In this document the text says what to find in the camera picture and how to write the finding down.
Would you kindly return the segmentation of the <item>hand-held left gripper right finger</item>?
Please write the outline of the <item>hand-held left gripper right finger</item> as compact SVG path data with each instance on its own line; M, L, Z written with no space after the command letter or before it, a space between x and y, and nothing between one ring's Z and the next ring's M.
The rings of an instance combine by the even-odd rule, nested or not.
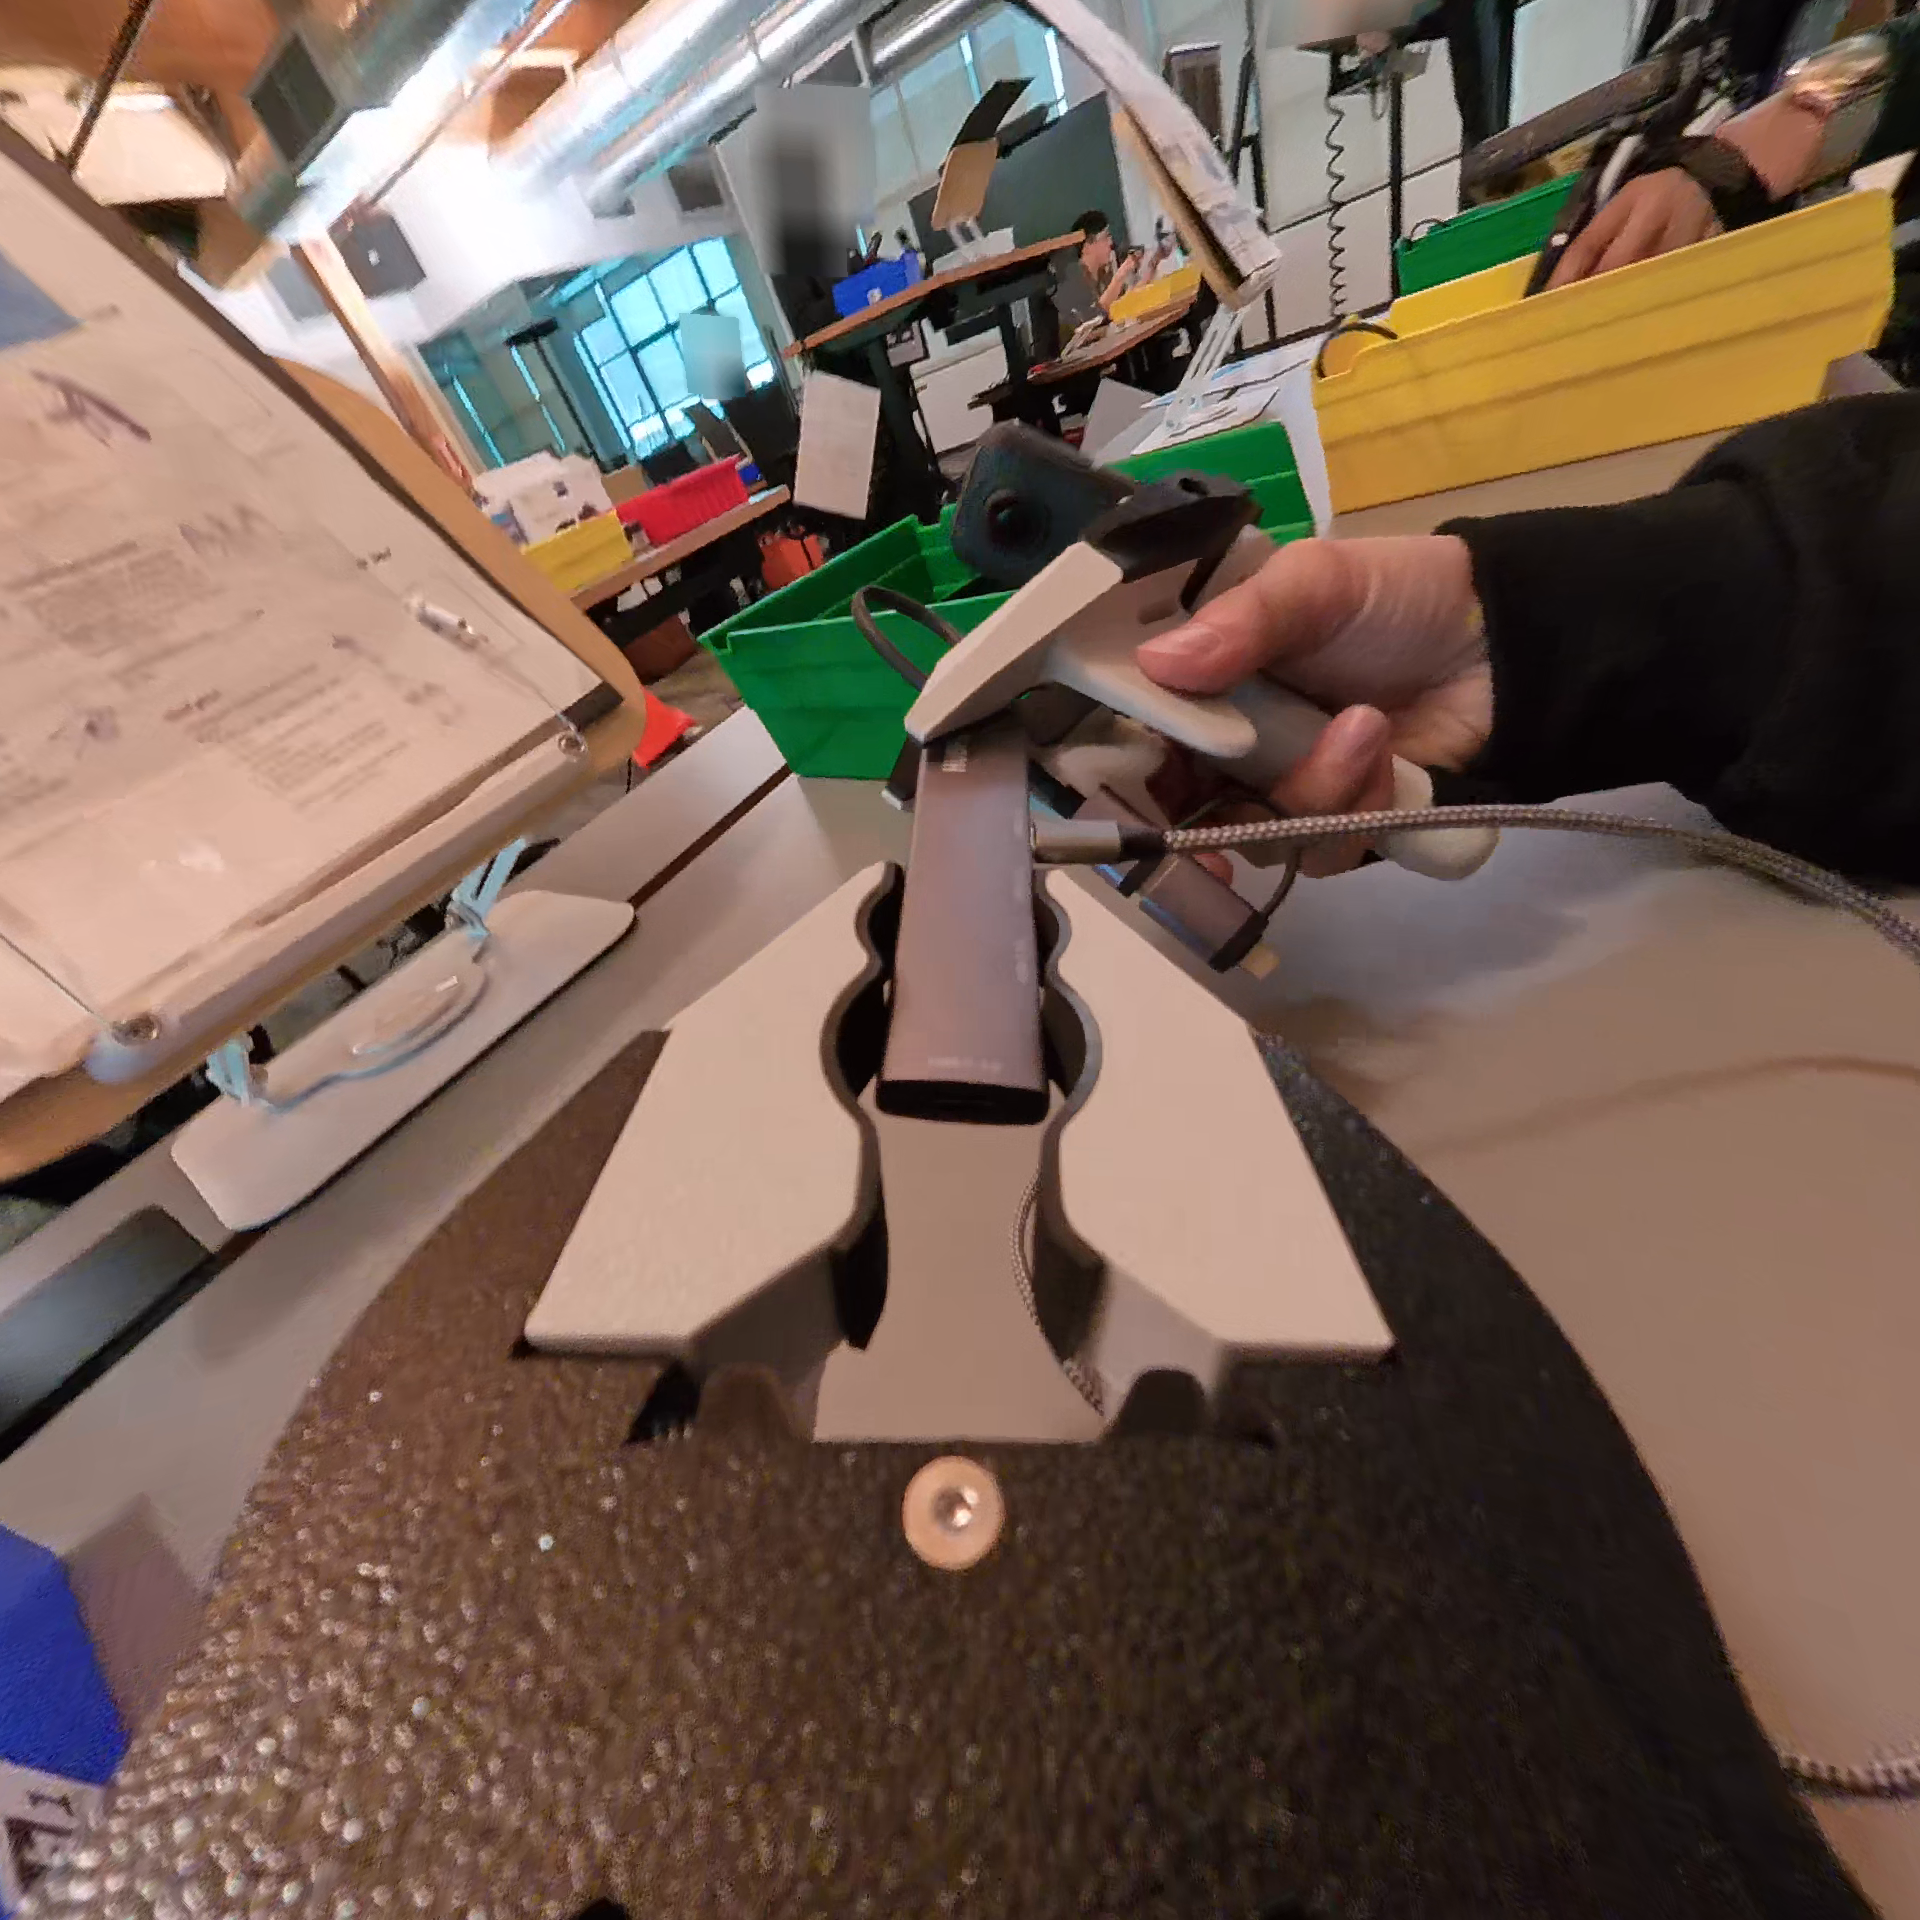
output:
M1141 1383L1220 1405L1247 1366L1390 1353L1253 1028L1073 881L1040 899L1061 1108L1029 1291L1069 1379L1116 1425Z

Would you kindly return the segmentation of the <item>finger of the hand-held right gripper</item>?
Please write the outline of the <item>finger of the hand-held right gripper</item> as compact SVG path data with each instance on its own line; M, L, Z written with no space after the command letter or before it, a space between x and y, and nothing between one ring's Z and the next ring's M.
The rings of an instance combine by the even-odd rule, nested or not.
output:
M1077 816L1164 822L1153 781L1164 741L1130 718L1086 718L1040 755L1040 768L1077 801Z
M937 659L901 718L904 738L931 745L987 723L1037 685L1064 685L1109 699L1126 675L1099 649L1090 612L1121 585L1121 566L1073 542L1017 588L979 628Z

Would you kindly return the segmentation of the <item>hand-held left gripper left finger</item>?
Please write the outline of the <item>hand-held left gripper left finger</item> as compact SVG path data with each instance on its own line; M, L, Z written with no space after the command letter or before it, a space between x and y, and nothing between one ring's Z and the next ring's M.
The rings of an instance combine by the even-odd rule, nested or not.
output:
M684 1006L523 1323L549 1358L780 1383L801 1433L886 1305L877 1123L901 871L874 862Z

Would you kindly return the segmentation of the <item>green plastic bin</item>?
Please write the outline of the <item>green plastic bin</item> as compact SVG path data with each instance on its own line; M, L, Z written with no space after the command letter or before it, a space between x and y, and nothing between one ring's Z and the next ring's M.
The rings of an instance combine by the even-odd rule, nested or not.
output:
M1469 206L1449 221L1420 222L1393 248L1397 298L1537 255L1573 186L1577 178L1553 178L1519 193Z
M901 518L797 583L723 619L700 643L799 776L881 781L901 752L910 689L860 635L857 588L933 608L959 635L1077 538L1121 491L1201 471L1243 485L1276 541L1314 531L1287 429L1276 418L1094 465L1077 445L1006 422L977 445L939 521Z

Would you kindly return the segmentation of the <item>grey usb hub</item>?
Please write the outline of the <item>grey usb hub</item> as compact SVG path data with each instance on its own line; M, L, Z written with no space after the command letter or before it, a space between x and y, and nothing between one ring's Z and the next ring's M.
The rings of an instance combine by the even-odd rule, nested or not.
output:
M1040 875L1033 829L1090 868L1164 866L1146 822L1031 815L1019 695L977 718L907 719L916 801L893 922L886 1115L1064 1126L1094 1108L1113 1139L1234 1126L1266 1085L1253 1035L1141 928Z

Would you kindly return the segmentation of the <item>blue plastic bin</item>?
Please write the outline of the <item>blue plastic bin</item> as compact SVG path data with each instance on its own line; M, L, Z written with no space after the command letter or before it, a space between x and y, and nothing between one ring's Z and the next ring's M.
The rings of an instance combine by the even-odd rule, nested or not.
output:
M60 1556L3 1532L3 1915L99 1812L124 1728Z

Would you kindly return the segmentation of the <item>grey square board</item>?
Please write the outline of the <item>grey square board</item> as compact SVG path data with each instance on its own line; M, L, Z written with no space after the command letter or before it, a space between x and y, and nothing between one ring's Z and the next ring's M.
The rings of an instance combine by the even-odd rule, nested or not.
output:
M809 371L799 391L799 443L790 501L801 512L867 518L879 439L879 391L831 371Z

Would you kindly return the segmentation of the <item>wooden document stand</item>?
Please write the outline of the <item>wooden document stand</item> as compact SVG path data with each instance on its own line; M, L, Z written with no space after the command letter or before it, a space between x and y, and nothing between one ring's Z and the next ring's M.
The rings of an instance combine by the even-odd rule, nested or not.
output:
M493 822L479 851L413 895L379 902L370 925L334 933L286 978L237 995L194 1051L150 1058L131 1079L67 1072L6 1096L6 1188L106 1145L117 1126L201 1069L214 1102L186 1123L174 1162L223 1225L269 1223L410 1118L633 925L626 902L550 891L503 899L539 822L636 745L646 695L633 672L379 405L270 362L503 591L591 663L617 705L583 725L586 755L557 791Z

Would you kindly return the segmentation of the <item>red plastic bin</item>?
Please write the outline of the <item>red plastic bin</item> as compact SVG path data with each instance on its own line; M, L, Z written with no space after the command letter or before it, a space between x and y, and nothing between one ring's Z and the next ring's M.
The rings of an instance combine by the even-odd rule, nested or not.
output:
M643 469L617 469L604 491L620 525L636 546L664 546L747 502L737 459L690 465L653 482Z

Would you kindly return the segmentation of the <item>curved document stand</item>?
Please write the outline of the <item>curved document stand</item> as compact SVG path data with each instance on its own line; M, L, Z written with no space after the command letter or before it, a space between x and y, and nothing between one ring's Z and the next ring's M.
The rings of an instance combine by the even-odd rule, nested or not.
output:
M1217 301L1189 371L1164 403L1161 426L1179 436L1196 429L1211 409L1213 371L1237 345L1246 309L1273 289L1280 245L1253 206L1243 199L1201 123L1121 35L1086 3L1029 3L1024 9L1054 29L1103 82L1183 248Z

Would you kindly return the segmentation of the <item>yellow plastic bin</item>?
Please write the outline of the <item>yellow plastic bin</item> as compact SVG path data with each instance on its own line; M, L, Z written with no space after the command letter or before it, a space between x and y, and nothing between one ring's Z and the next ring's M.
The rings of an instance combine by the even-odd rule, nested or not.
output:
M1813 206L1527 293L1534 259L1439 283L1320 348L1333 513L1736 432L1811 405L1894 301L1894 193Z

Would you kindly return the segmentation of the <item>tilted wooden board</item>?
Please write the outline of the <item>tilted wooden board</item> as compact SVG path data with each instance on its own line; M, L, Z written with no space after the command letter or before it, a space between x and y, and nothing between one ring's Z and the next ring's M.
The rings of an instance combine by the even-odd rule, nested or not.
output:
M971 106L939 168L929 218L937 232L977 225L997 166L997 135L1031 82L1029 75L987 82Z

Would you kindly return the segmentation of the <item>small yellow bin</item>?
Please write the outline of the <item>small yellow bin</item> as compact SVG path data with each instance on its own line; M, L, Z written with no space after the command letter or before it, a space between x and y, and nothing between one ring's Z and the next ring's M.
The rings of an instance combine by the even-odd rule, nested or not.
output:
M523 558L561 595L579 595L626 568L633 548L617 513L589 513L530 541Z

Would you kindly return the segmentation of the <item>laminated instruction sheets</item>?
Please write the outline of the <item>laminated instruction sheets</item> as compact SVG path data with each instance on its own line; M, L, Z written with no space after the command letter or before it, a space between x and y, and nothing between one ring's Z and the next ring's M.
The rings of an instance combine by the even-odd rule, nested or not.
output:
M557 791L614 705L3 135L3 1096L194 1051Z

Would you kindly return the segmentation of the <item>black wall speaker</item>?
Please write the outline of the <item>black wall speaker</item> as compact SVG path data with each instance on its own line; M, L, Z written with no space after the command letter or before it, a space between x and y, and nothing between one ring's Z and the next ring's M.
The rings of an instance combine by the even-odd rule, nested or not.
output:
M347 278L366 301L401 298L424 281L413 245L386 206L361 206L343 215L327 228L327 239L336 245Z

